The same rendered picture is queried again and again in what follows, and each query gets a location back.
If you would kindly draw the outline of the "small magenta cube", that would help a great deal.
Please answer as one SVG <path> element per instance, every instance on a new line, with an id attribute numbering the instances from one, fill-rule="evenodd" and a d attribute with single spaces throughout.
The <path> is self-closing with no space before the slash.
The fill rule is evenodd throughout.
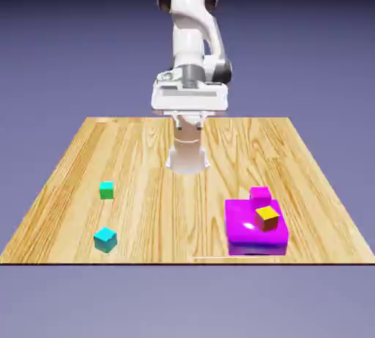
<path id="1" fill-rule="evenodd" d="M 251 187 L 250 201 L 255 208 L 269 206 L 272 202 L 272 195 L 268 186 Z"/>

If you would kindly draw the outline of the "large magenta box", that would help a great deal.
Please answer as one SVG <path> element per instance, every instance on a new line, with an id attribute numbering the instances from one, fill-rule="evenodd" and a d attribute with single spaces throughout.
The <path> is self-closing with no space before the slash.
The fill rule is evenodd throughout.
<path id="1" fill-rule="evenodd" d="M 285 255 L 289 230 L 276 199 L 270 206 L 280 217 L 274 230 L 262 232 L 255 223 L 250 199 L 226 200 L 225 223 L 230 255 Z"/>

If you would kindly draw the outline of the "small yellow cube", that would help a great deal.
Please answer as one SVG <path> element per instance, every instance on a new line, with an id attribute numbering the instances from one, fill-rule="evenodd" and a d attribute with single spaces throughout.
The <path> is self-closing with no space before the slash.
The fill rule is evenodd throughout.
<path id="1" fill-rule="evenodd" d="M 279 213 L 272 206 L 264 206 L 255 210 L 254 221 L 259 230 L 267 232 L 278 226 Z"/>

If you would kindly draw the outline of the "small green cube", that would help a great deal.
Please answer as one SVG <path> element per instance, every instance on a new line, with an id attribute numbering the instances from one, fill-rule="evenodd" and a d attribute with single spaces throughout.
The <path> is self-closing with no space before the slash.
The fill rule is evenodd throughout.
<path id="1" fill-rule="evenodd" d="M 112 181 L 100 182 L 100 199 L 113 200 L 114 199 L 114 183 Z"/>

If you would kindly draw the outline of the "small cyan cube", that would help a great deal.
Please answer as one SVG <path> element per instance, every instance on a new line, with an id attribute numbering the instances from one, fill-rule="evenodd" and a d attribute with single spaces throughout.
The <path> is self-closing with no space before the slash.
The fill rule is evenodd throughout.
<path id="1" fill-rule="evenodd" d="M 116 245 L 116 231 L 103 227 L 94 234 L 94 247 L 101 252 L 109 253 Z"/>

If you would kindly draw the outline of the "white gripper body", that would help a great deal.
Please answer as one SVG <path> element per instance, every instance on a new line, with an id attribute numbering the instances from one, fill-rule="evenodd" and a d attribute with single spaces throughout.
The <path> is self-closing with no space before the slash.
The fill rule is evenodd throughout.
<path id="1" fill-rule="evenodd" d="M 155 81 L 151 106 L 164 111 L 225 111 L 229 106 L 228 87 L 199 81 L 197 88 L 184 88 L 179 80 Z"/>

